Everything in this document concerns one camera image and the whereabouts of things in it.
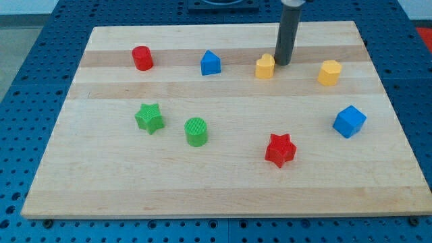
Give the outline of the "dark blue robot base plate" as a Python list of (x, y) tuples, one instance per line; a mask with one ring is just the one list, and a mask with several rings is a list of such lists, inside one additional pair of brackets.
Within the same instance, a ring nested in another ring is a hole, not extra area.
[(186, 0), (189, 13), (258, 11), (258, 0)]

